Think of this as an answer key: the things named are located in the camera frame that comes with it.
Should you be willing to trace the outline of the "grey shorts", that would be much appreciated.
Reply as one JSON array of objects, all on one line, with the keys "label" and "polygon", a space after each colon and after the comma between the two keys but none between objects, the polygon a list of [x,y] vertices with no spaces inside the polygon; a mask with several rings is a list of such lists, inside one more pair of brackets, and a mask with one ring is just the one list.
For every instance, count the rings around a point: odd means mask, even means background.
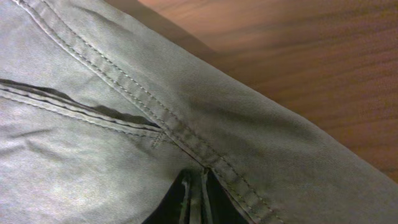
[{"label": "grey shorts", "polygon": [[396,223],[397,184],[104,1],[1,2],[2,223]]}]

